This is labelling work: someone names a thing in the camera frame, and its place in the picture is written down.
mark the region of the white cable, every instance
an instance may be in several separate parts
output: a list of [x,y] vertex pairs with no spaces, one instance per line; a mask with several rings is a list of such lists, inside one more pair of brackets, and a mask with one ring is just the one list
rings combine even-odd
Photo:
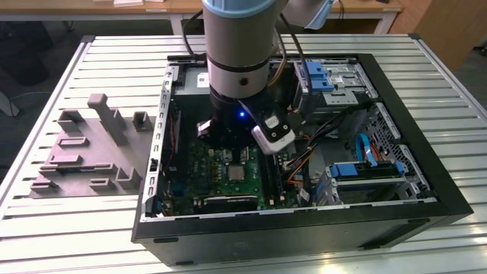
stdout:
[[25,96],[31,95],[31,94],[53,94],[53,92],[47,92],[47,91],[43,91],[43,92],[30,92],[30,93],[25,93],[25,94],[21,94],[21,95],[13,97],[10,100],[17,100],[18,98],[25,97]]

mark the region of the red wire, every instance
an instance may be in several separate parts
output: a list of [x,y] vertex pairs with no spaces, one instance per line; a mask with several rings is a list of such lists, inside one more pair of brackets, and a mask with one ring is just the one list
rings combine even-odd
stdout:
[[171,156],[170,156],[170,161],[167,161],[167,165],[165,168],[165,173],[167,173],[167,169],[170,168],[170,164],[173,161],[173,157],[175,156],[175,128],[174,128],[174,121],[173,121],[173,115],[171,115]]

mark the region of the metal frame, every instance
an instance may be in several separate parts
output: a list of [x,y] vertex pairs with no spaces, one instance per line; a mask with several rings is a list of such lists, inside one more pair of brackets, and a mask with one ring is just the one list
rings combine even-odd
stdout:
[[81,45],[77,49],[77,52],[75,52],[74,57],[70,61],[67,70],[65,71],[63,76],[59,79],[58,86],[57,86],[57,88],[53,92],[50,100],[46,103],[46,107],[43,109],[43,112],[39,115],[38,122],[37,122],[37,124],[33,128],[33,131],[31,131],[30,136],[26,140],[23,148],[19,151],[19,156],[15,158],[15,162],[13,164],[13,167],[11,167],[11,169],[7,173],[7,176],[3,180],[3,184],[0,185],[0,217],[3,217],[5,211],[7,209],[6,201],[9,199],[11,199],[13,196],[14,196],[14,193],[10,192],[9,190],[11,189],[13,184],[15,182],[15,177],[18,176],[21,167],[23,166],[23,164],[26,162],[26,158],[29,157],[29,152],[31,151],[31,149],[34,147],[34,144],[38,141],[38,136],[41,134],[42,127],[46,123],[47,117],[51,113],[51,110],[53,110],[54,105],[58,101],[58,98],[59,98],[59,95],[61,95],[61,93],[65,89],[65,86],[66,86],[67,82],[70,81],[71,73],[77,69],[77,67],[79,66],[79,64],[81,64],[79,61],[83,60],[83,58],[86,56],[86,53],[89,51],[90,45],[91,45],[91,43],[81,43]]
[[[283,37],[289,53],[297,53],[290,36]],[[437,64],[442,62],[430,59],[430,54],[407,35],[299,35],[299,40],[307,53],[375,55],[476,213],[389,249],[167,267],[142,245],[131,243],[137,195],[26,198],[30,178],[38,176],[39,165],[31,162],[46,160],[46,147],[57,141],[57,136],[50,134],[59,131],[53,122],[59,108],[86,106],[89,95],[103,91],[110,97],[110,106],[133,113],[135,109],[145,110],[155,115],[158,105],[153,101],[159,97],[165,82],[161,76],[167,55],[186,52],[181,37],[97,37],[86,55],[81,57],[81,52],[77,53],[78,63],[66,73],[63,91],[58,99],[50,101],[54,106],[47,107],[51,115],[47,119],[42,117],[43,123],[37,123],[13,165],[15,171],[0,187],[0,250],[9,250],[0,252],[0,272],[486,272],[487,120],[484,110],[466,100],[469,92],[450,84],[457,80],[438,69]],[[195,52],[205,51],[202,36],[191,35],[190,43]]]

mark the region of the paper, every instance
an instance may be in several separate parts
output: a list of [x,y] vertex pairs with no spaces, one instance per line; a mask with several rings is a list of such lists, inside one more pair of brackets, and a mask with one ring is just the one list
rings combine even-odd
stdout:
[[197,87],[210,87],[210,76],[207,72],[198,74]]

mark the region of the blue plastic latch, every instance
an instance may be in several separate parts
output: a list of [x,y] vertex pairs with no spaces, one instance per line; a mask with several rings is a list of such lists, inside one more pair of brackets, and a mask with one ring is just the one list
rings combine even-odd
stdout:
[[306,62],[311,77],[311,92],[334,91],[335,85],[329,82],[329,71],[323,68],[321,62]]
[[405,174],[405,165],[399,161],[397,161],[397,169],[398,169],[399,175],[403,175]]
[[333,177],[338,177],[339,173],[337,166],[330,166],[330,173],[333,174]]
[[337,164],[337,167],[342,176],[358,176],[359,174],[354,164]]

